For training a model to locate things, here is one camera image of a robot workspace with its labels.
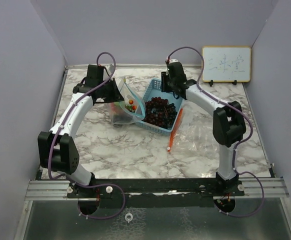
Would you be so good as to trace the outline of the watermelon slice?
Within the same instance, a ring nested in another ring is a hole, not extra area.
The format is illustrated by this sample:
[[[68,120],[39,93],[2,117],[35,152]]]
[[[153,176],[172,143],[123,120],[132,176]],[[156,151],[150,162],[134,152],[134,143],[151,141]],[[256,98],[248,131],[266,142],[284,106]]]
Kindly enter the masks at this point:
[[[110,109],[113,114],[117,114],[120,110],[120,104],[118,102],[113,102],[110,104]]]

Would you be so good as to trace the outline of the dark purple plum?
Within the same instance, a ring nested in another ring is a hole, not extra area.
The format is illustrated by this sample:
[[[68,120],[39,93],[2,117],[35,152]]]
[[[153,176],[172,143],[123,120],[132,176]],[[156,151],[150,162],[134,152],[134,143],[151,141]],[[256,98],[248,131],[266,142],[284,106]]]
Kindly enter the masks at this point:
[[[130,117],[126,114],[114,114],[112,117],[112,123],[114,125],[126,125],[130,122]]]

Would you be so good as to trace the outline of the clear bag blue zipper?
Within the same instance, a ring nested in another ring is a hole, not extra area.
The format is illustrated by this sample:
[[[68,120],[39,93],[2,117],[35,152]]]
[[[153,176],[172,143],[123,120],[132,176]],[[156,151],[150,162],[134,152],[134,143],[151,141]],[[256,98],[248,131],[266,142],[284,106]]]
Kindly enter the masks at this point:
[[[112,125],[130,125],[142,121],[146,116],[146,106],[141,96],[128,85],[124,78],[118,85],[123,100],[109,104]]]

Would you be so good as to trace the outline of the cherry tomatoes with green leaves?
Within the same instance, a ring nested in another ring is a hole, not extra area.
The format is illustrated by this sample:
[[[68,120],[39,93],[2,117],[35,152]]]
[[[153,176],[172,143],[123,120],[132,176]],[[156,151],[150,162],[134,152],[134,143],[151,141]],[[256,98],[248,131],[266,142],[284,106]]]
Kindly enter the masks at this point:
[[[130,111],[131,113],[135,113],[137,108],[138,108],[138,105],[135,104],[135,102],[132,100],[132,99],[129,99],[127,101],[127,104],[125,105],[125,108]]]

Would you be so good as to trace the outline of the dark grape bunch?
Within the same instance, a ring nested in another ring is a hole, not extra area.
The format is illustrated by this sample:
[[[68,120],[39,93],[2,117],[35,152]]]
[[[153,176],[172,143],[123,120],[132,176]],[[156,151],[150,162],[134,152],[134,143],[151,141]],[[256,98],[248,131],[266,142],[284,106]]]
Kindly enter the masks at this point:
[[[169,103],[168,99],[152,97],[151,100],[145,102],[145,118],[143,121],[146,123],[170,129],[176,117],[176,106],[174,103]]]

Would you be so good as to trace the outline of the clear bag orange zipper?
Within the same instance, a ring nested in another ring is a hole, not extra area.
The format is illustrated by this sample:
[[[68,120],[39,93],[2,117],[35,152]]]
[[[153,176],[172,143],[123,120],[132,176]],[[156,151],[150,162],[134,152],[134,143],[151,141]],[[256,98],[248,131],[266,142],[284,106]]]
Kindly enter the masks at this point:
[[[207,158],[214,158],[218,155],[218,144],[210,136],[209,126],[195,126],[192,121],[194,115],[187,109],[180,109],[177,114],[174,127],[169,137],[167,152],[199,152]]]

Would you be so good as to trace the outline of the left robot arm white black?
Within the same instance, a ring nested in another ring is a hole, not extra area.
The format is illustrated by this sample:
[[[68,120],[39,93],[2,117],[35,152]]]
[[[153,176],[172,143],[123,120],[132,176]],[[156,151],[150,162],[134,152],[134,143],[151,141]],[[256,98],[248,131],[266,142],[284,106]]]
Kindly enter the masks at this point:
[[[80,154],[74,138],[90,109],[101,99],[103,103],[123,101],[113,73],[106,67],[88,65],[86,77],[74,86],[69,105],[61,118],[49,131],[42,131],[37,137],[40,166],[78,185],[78,191],[84,197],[95,194],[95,175],[80,163]]]

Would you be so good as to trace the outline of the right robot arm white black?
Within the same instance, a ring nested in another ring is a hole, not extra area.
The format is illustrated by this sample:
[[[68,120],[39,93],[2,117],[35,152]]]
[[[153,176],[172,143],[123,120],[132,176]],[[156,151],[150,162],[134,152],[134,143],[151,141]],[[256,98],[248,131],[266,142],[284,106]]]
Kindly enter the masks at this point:
[[[246,132],[241,105],[237,101],[222,103],[215,95],[198,88],[197,81],[187,79],[178,60],[168,60],[166,65],[167,71],[161,73],[161,91],[195,103],[212,116],[212,134],[219,144],[215,190],[226,196],[234,188],[232,182],[239,178],[235,170],[235,145]]]

